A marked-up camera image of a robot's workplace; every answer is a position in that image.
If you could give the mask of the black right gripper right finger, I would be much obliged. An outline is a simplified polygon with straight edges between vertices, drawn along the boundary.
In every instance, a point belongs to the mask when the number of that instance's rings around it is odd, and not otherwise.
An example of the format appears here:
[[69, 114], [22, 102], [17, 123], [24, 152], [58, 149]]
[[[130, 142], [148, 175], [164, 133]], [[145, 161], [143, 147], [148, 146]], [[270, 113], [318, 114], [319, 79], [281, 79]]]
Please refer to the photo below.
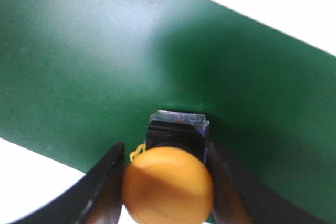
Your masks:
[[263, 184], [221, 143], [210, 142], [207, 165], [215, 186], [215, 223], [325, 222]]

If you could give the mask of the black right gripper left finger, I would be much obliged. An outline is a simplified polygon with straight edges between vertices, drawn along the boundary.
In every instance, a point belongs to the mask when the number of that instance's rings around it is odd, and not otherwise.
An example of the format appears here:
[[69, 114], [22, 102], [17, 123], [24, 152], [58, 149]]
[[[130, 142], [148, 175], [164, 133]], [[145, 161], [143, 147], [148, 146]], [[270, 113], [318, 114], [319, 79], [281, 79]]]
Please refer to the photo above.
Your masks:
[[118, 223], [125, 169], [124, 144], [115, 143], [66, 192], [14, 223]]

